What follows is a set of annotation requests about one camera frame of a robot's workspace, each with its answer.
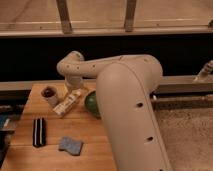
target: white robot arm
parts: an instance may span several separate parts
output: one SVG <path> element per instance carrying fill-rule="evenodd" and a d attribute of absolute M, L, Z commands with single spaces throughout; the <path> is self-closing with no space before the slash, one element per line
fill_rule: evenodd
<path fill-rule="evenodd" d="M 123 55 L 84 61 L 71 52 L 57 65 L 68 86 L 97 77 L 97 103 L 118 171 L 171 171 L 149 94 L 162 78 L 150 55 Z"/>

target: floor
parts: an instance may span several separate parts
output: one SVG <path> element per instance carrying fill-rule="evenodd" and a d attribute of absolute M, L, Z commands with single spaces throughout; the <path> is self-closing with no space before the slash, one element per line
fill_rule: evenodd
<path fill-rule="evenodd" d="M 73 28 L 122 28 L 126 0 L 67 0 Z M 212 0 L 138 0 L 135 27 L 207 25 Z M 53 0 L 1 0 L 0 30 L 58 30 Z"/>

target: green fruit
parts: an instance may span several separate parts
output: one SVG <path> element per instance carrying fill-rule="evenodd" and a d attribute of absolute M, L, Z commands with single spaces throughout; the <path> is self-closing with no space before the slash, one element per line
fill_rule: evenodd
<path fill-rule="evenodd" d="M 86 109 L 96 118 L 100 118 L 100 112 L 98 110 L 97 100 L 96 100 L 96 92 L 90 92 L 84 101 L 84 105 Z"/>

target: black wall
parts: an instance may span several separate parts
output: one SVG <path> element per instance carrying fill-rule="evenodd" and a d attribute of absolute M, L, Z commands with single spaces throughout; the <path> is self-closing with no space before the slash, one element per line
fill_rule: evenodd
<path fill-rule="evenodd" d="M 213 34 L 1 38 L 0 81 L 62 79 L 57 62 L 70 51 L 86 60 L 122 54 L 151 54 L 164 75 L 195 75 L 213 59 Z"/>

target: blue sponge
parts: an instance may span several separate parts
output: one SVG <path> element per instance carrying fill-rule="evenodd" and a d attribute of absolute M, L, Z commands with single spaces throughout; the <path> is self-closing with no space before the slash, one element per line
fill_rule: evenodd
<path fill-rule="evenodd" d="M 72 156 L 79 156 L 83 146 L 82 141 L 76 141 L 69 137 L 63 137 L 59 142 L 60 151 L 67 151 Z"/>

